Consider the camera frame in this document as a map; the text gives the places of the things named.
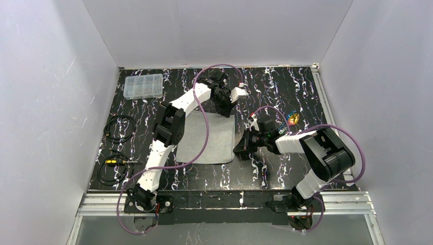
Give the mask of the grey cloth napkin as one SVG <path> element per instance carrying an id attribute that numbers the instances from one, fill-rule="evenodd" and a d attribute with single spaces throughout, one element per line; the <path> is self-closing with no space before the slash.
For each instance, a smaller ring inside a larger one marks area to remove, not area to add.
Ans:
<path id="1" fill-rule="evenodd" d="M 209 137 L 206 148 L 196 164 L 223 164 L 234 159 L 235 116 L 229 118 L 206 113 Z M 201 111 L 192 111 L 185 121 L 184 136 L 177 145 L 176 161 L 187 163 L 202 149 L 206 138 L 206 123 Z"/>

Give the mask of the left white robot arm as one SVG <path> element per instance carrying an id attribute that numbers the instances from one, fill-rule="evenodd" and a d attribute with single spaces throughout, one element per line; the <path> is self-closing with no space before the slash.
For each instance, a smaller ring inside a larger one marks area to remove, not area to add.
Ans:
<path id="1" fill-rule="evenodd" d="M 149 212 L 156 208 L 156 191 L 166 160 L 173 147 L 181 141 L 187 116 L 203 102 L 212 101 L 217 113 L 229 117 L 237 100 L 246 93 L 241 87 L 229 89 L 227 75 L 219 70 L 209 78 L 194 79 L 193 87 L 171 102 L 162 102 L 152 127 L 153 141 L 143 173 L 127 195 L 134 205 Z"/>

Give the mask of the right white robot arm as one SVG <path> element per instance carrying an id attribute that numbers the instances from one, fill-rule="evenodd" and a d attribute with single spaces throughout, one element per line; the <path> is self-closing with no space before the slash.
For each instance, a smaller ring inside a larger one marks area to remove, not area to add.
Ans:
<path id="1" fill-rule="evenodd" d="M 329 127 L 284 135 L 270 119 L 254 120 L 252 125 L 244 130 L 233 152 L 237 155 L 249 155 L 262 147 L 276 155 L 298 153 L 306 156 L 310 170 L 292 188 L 288 197 L 288 201 L 298 206 L 311 201 L 320 189 L 355 164 L 354 154 Z"/>

